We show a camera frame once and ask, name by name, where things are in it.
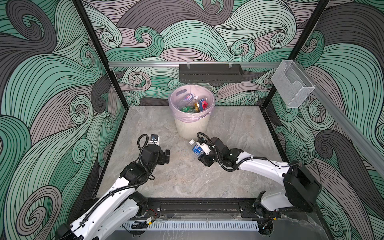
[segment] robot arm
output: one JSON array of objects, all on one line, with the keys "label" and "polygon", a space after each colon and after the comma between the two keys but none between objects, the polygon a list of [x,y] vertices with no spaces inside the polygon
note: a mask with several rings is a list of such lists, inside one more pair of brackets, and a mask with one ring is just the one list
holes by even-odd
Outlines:
[{"label": "robot arm", "polygon": [[198,159],[205,166],[218,162],[226,171],[238,169],[254,172],[281,185],[267,194],[264,194],[265,191],[261,192],[255,206],[265,208],[267,212],[291,206],[306,212],[313,211],[321,185],[302,163],[270,161],[264,157],[252,156],[242,149],[229,149],[217,137],[210,139],[204,133],[197,135],[197,144],[205,152]]},{"label": "robot arm", "polygon": [[148,180],[147,173],[152,174],[157,164],[169,163],[169,150],[165,152],[161,150],[158,138],[158,135],[151,135],[150,144],[146,146],[145,143],[140,148],[139,163],[128,164],[103,197],[71,225],[62,224],[56,230],[55,238],[57,240],[106,239],[130,218],[144,215],[148,199],[135,190]]}]

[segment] white trash can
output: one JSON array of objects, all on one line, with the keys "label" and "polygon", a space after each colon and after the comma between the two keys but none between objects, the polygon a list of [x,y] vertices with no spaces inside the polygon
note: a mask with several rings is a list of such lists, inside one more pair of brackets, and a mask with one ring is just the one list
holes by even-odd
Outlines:
[{"label": "white trash can", "polygon": [[[207,109],[199,113],[185,113],[180,111],[176,104],[188,93],[193,93],[194,96],[198,96],[199,99],[207,98]],[[196,139],[198,132],[205,132],[207,130],[209,115],[215,106],[215,97],[207,88],[198,85],[181,86],[172,92],[168,98],[168,102],[175,118],[177,132],[182,138],[187,140]]]}]

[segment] bottle label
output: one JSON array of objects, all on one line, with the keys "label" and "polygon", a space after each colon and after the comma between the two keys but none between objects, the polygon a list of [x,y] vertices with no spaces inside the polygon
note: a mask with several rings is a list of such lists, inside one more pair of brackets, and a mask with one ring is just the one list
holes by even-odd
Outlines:
[{"label": "bottle label", "polygon": [[191,100],[192,98],[193,98],[192,94],[188,94],[188,96],[186,96],[186,97],[184,98],[184,100],[185,100],[185,101],[189,101],[189,100]]},{"label": "bottle label", "polygon": [[196,155],[200,155],[203,150],[201,149],[201,147],[199,147],[197,144],[193,147],[192,151],[196,154]]}]

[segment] white cable tray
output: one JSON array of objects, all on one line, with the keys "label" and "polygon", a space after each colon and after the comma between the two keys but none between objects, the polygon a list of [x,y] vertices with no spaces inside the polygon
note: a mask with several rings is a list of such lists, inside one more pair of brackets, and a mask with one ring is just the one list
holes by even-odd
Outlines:
[{"label": "white cable tray", "polygon": [[[124,227],[130,231],[134,221],[128,221],[124,223]],[[242,220],[156,220],[147,229],[140,229],[147,231],[161,231],[161,230],[217,230],[217,231],[259,231],[259,227],[256,221],[242,221]]]}]

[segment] marble floor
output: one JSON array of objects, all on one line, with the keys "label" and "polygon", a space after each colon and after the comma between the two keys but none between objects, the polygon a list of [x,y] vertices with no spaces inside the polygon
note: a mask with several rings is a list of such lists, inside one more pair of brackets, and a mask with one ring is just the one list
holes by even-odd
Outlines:
[{"label": "marble floor", "polygon": [[[170,163],[158,165],[155,180],[137,189],[146,197],[257,197],[260,191],[278,186],[252,172],[226,172],[217,163],[205,167],[188,140],[178,136],[169,107],[134,106],[129,108],[97,197],[137,158],[136,142],[143,133],[158,134],[161,148],[170,149]],[[220,138],[228,148],[281,161],[259,107],[215,107],[205,133]]]}]

